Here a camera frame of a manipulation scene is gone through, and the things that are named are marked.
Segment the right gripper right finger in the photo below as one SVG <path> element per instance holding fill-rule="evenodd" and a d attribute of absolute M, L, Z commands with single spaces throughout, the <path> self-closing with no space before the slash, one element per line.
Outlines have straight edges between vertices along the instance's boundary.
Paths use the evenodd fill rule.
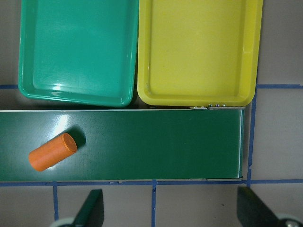
<path fill-rule="evenodd" d="M 237 218 L 242 227 L 277 227 L 278 217 L 250 189 L 239 186 L 237 189 Z"/>

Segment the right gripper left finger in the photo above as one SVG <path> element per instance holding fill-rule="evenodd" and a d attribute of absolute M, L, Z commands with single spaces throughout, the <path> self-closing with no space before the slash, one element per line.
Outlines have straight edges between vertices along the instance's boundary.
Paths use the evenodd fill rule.
<path fill-rule="evenodd" d="M 74 227 L 101 227 L 104 222 L 104 202 L 101 189 L 91 190 L 76 215 Z"/>

